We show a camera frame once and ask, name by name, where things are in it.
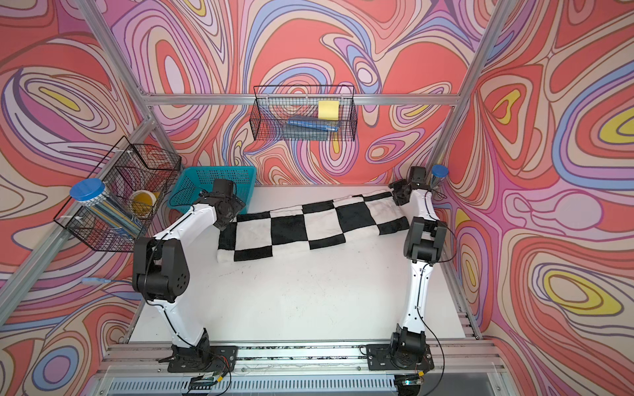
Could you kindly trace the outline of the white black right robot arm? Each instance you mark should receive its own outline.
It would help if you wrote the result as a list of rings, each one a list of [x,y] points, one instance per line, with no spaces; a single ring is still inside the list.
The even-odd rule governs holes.
[[[410,268],[405,310],[392,333],[389,355],[392,363],[401,369],[415,366],[424,371],[433,368],[426,338],[430,330],[424,319],[425,304],[431,274],[434,265],[442,261],[447,236],[447,226],[436,215],[433,192],[426,178],[427,169],[415,166],[406,179],[390,185],[396,204],[411,204],[414,214],[403,247]]]

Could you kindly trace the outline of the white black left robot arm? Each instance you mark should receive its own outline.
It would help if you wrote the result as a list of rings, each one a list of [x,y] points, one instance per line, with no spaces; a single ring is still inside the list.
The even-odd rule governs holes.
[[[145,303],[158,310],[171,331],[173,346],[202,351],[204,326],[196,320],[194,308],[184,299],[191,273],[186,250],[210,227],[225,229],[245,203],[237,196],[231,180],[213,181],[174,224],[135,241],[132,286]]]

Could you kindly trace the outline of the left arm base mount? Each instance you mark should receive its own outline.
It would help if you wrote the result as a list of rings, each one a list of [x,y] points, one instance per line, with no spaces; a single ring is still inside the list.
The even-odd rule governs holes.
[[[170,373],[226,373],[234,370],[238,351],[237,346],[173,346],[172,356],[162,362],[168,364]]]

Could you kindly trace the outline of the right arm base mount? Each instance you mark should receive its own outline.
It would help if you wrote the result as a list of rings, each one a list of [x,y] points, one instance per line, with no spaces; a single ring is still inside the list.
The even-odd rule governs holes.
[[[370,371],[422,371],[435,368],[425,331],[412,332],[396,325],[389,343],[367,344],[360,348]]]

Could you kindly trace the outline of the black white checkered pillowcase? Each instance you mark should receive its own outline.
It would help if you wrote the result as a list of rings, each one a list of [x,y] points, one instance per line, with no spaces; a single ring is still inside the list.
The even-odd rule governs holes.
[[[331,248],[409,228],[388,190],[241,214],[221,231],[219,263],[248,262]]]

